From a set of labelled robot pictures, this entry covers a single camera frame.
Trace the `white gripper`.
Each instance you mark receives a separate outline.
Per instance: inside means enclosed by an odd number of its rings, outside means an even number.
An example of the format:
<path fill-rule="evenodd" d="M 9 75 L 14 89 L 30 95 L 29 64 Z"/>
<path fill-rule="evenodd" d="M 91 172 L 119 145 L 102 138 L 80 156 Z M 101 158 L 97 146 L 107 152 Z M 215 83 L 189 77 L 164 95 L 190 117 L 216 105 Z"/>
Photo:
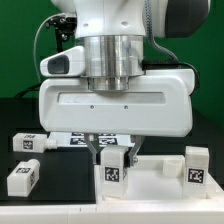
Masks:
<path fill-rule="evenodd" d="M 190 132 L 194 86 L 190 69 L 149 70 L 131 78 L 126 91 L 91 91 L 83 78 L 47 79 L 39 92 L 40 123 L 49 132 L 85 133 L 96 165 L 98 134 L 131 135 L 134 146 L 125 153 L 125 166 L 131 167 L 144 136 L 183 137 Z"/>

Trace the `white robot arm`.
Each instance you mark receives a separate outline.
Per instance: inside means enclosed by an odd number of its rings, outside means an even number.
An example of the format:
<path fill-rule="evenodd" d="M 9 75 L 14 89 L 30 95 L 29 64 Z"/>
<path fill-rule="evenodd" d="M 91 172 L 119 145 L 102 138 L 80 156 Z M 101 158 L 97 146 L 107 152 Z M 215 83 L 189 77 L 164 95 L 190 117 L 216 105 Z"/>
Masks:
<path fill-rule="evenodd" d="M 78 45 L 40 63 L 39 115 L 50 132 L 81 132 L 101 163 L 101 134 L 130 136 L 135 160 L 147 136 L 182 137 L 192 128 L 194 69 L 174 54 L 144 59 L 143 43 L 192 35 L 211 0 L 51 0 Z"/>

